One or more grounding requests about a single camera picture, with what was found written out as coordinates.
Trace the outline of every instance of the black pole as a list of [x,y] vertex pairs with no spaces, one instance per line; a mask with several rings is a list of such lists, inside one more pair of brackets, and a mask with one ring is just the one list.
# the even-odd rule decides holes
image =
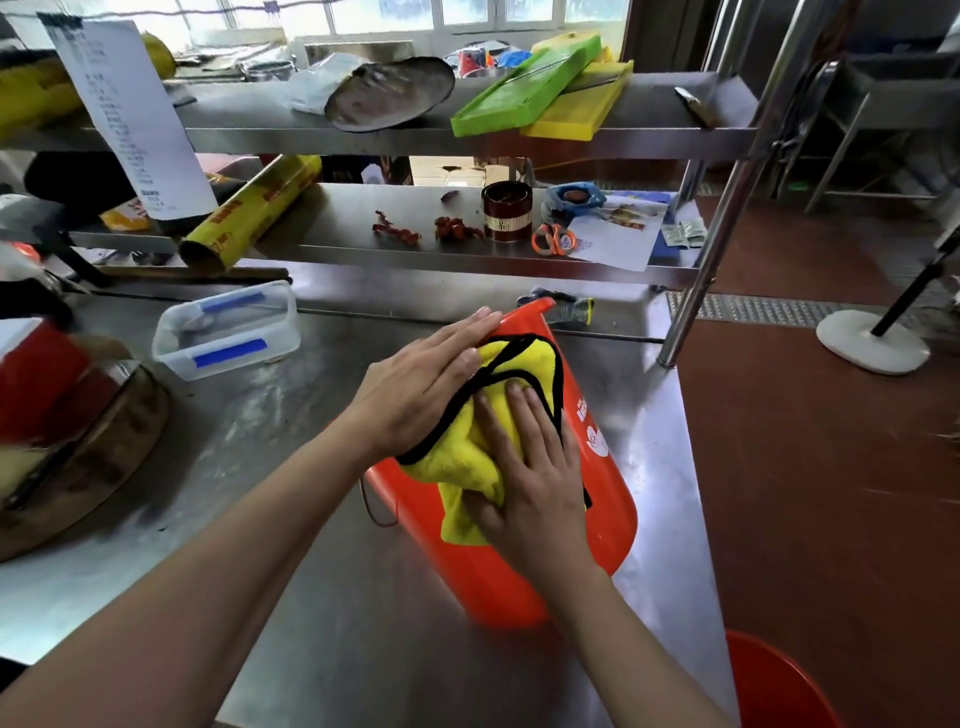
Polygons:
[[958,246],[960,246],[960,232],[954,231],[953,235],[941,244],[937,256],[924,266],[924,269],[913,279],[913,282],[906,287],[906,290],[894,301],[889,310],[883,314],[883,318],[876,322],[876,326],[870,331],[873,336],[885,334],[894,322],[903,315],[904,311],[920,297],[929,283],[944,274],[944,261]]

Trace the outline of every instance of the window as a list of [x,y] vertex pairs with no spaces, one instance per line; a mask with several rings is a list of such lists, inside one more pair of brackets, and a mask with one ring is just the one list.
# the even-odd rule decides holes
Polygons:
[[[0,10],[4,12],[16,12],[17,14],[26,14],[28,12],[56,12],[56,0],[48,2],[36,2],[35,0],[13,0],[0,5]],[[8,18],[17,37],[27,48],[53,48],[50,37],[47,35],[43,23],[35,17],[12,17]]]
[[[259,7],[263,0],[0,0],[0,12],[72,12],[92,15],[103,12],[206,11],[204,14],[153,15],[133,18],[137,27],[158,36],[174,52],[188,48],[211,31],[280,27],[293,39],[297,36],[349,36],[394,34],[419,37],[421,52],[445,52],[479,34],[495,31],[558,31],[565,24],[622,23],[630,0],[340,0],[329,4],[301,4],[283,8],[293,0],[278,0],[279,13],[261,10],[234,10]],[[10,18],[21,40],[31,48],[50,47],[42,24],[34,18]],[[432,31],[440,39],[425,41]],[[233,36],[218,34],[229,42]],[[526,36],[521,42],[529,43]]]
[[[177,0],[60,0],[65,12],[93,15],[101,12],[136,12],[154,10],[177,12]],[[157,36],[175,53],[190,45],[190,27],[183,15],[140,15],[131,18],[140,33]]]
[[[190,11],[222,11],[223,6],[219,0],[180,0],[180,7]],[[227,25],[227,17],[222,12],[205,13],[200,15],[192,13],[186,16],[186,24],[190,26],[191,33],[202,31],[222,31]]]
[[508,23],[530,23],[553,17],[553,0],[507,0]]
[[490,20],[487,0],[443,0],[444,25],[468,25]]
[[431,0],[345,0],[330,6],[337,33],[345,36],[433,29]]
[[629,0],[566,0],[566,22],[609,23],[627,18]]

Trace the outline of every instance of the red bucket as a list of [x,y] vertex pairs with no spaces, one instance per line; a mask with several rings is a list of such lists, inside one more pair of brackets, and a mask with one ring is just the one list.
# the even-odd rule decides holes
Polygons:
[[827,698],[775,647],[727,630],[742,728],[843,728]]

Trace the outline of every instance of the yellow microfiber cloth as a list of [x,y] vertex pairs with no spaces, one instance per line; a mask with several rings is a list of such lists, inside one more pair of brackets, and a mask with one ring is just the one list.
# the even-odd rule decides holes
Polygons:
[[441,538],[449,544],[484,546],[480,533],[461,502],[464,489],[480,491],[503,505],[503,478],[473,417],[473,395],[483,390],[493,412],[521,451],[514,418],[507,403],[507,382],[517,379],[533,387],[560,432],[564,409],[564,367],[557,346],[536,334],[494,336],[478,348],[481,368],[450,401],[440,422],[416,447],[396,461],[408,475],[437,483],[444,502]]

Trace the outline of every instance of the container lid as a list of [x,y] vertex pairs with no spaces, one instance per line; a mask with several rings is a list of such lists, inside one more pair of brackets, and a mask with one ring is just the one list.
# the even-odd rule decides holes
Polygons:
[[43,319],[35,316],[30,319],[0,319],[0,361],[23,343]]

